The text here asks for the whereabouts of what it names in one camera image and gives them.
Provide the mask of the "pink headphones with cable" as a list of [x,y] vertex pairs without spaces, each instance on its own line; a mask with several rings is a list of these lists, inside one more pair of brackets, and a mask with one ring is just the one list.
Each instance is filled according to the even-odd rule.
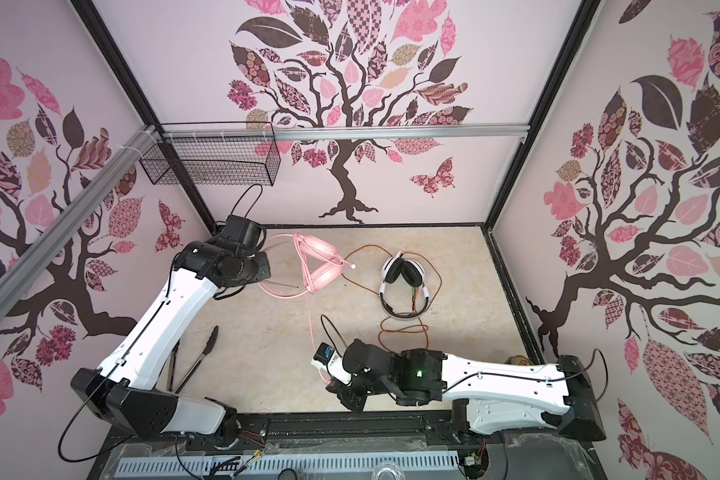
[[342,256],[334,245],[313,235],[302,233],[276,234],[264,241],[262,251],[269,252],[284,245],[292,245],[296,252],[301,268],[302,286],[298,287],[298,292],[294,294],[278,293],[271,288],[271,285],[274,284],[271,280],[264,280],[259,286],[262,291],[273,298],[281,300],[306,298],[310,343],[312,347],[317,347],[310,298],[342,276],[346,268],[354,270],[356,265]]

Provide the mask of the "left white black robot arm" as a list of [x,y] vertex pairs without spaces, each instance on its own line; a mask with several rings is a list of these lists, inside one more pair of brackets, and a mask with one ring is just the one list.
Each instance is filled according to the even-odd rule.
[[97,368],[82,368],[72,389],[96,417],[142,439],[188,434],[221,448],[239,435],[237,412],[156,385],[188,326],[210,300],[271,276],[263,250],[266,230],[236,215],[205,242],[188,244],[173,260],[167,282],[126,339]]

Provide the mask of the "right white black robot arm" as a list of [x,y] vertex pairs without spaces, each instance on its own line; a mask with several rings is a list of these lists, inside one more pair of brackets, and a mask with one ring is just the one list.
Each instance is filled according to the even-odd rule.
[[606,438],[588,368],[576,356],[543,365],[487,363],[428,349],[396,354],[356,339],[343,352],[321,343],[312,364],[352,412],[363,411],[373,395],[403,407],[445,401],[460,431],[488,436],[541,428],[577,441]]

